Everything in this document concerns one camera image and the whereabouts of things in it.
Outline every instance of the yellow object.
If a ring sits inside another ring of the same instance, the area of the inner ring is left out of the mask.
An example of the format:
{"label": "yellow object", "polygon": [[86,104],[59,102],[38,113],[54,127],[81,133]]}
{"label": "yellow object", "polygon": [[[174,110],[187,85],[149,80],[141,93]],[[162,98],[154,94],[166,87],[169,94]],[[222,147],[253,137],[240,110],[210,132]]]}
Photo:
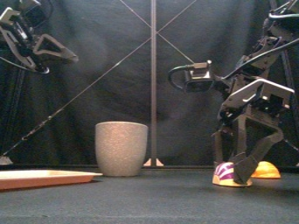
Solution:
{"label": "yellow object", "polygon": [[281,179],[281,173],[277,167],[268,161],[258,163],[256,172],[252,175],[256,179]]}

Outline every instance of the vertical rod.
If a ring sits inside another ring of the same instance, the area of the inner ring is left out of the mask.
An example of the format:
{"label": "vertical rod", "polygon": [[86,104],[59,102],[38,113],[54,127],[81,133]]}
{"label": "vertical rod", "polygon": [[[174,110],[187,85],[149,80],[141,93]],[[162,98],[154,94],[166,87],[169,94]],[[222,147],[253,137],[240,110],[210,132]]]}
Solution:
{"label": "vertical rod", "polygon": [[151,166],[157,166],[157,1],[151,2]]}

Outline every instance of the ceramic cup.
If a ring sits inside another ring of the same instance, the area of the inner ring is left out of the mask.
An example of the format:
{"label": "ceramic cup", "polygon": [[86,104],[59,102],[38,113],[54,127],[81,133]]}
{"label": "ceramic cup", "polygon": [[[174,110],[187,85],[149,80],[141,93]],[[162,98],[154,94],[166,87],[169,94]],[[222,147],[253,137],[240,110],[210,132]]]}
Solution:
{"label": "ceramic cup", "polygon": [[98,167],[105,176],[137,176],[146,160],[149,127],[137,122],[97,125]]}

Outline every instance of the dark table surface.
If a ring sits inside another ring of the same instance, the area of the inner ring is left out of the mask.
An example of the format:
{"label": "dark table surface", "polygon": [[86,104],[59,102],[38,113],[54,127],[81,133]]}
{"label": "dark table surface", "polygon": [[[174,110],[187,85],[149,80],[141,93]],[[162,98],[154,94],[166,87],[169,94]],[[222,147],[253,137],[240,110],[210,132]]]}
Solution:
{"label": "dark table surface", "polygon": [[137,177],[2,191],[0,223],[299,223],[298,173],[254,179],[246,188],[211,179],[211,169],[149,169]]}

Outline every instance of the black backdrop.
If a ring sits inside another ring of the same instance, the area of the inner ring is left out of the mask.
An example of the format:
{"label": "black backdrop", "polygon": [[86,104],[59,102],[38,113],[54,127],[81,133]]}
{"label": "black backdrop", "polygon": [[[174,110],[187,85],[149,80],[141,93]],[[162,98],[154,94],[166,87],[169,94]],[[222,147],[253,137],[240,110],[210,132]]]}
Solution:
{"label": "black backdrop", "polygon": [[[0,62],[2,152],[65,108],[10,157],[17,164],[94,165],[98,123],[153,125],[151,1],[53,0],[53,4],[51,20],[37,32],[50,33],[79,55],[79,63],[51,63],[51,73],[39,75]],[[2,11],[7,6],[13,1],[2,1]],[[262,35],[269,10],[269,1],[258,0],[157,1],[155,140],[166,165],[213,165],[211,134],[222,104],[214,90],[194,94],[177,91],[167,72],[191,60],[211,60],[214,73],[229,74]],[[292,54],[297,72],[298,54]],[[2,55],[14,59],[9,49]],[[277,63],[272,79],[286,84],[282,63]],[[298,89],[298,73],[294,80]],[[286,138],[298,145],[292,112],[284,121]],[[280,143],[268,160],[296,165],[298,154]]]}

